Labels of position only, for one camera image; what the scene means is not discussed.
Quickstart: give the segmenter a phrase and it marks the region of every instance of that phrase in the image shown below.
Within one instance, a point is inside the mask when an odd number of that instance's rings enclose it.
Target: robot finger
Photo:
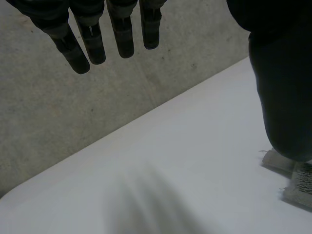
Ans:
[[[104,0],[70,0],[81,37],[93,64],[106,60],[99,18],[104,11]]]
[[[134,54],[130,15],[137,0],[107,0],[107,8],[120,56],[124,59]]]

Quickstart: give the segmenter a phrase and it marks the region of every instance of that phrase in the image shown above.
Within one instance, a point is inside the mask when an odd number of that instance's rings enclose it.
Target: white table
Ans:
[[[247,58],[13,189],[0,234],[107,233],[107,188],[142,159],[212,234],[310,233],[311,213],[280,200],[288,180],[261,167],[270,148]]]

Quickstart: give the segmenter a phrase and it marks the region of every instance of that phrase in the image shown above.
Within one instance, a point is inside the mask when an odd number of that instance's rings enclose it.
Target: robotic hand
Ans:
[[[89,59],[93,64],[105,62],[105,50],[99,25],[104,0],[7,0],[22,14],[30,17],[36,27],[47,33],[73,70],[84,74],[90,64],[79,46],[69,24],[68,8],[72,10]],[[166,0],[139,0],[144,46],[154,49],[159,44],[160,8]],[[122,58],[134,54],[130,15],[137,0],[107,0],[108,13]]]

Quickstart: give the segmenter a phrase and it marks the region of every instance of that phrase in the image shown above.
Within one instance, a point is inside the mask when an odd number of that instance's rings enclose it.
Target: gray towel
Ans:
[[[262,162],[266,167],[292,172],[283,196],[290,202],[312,208],[312,165],[285,158],[274,149],[265,154]]]

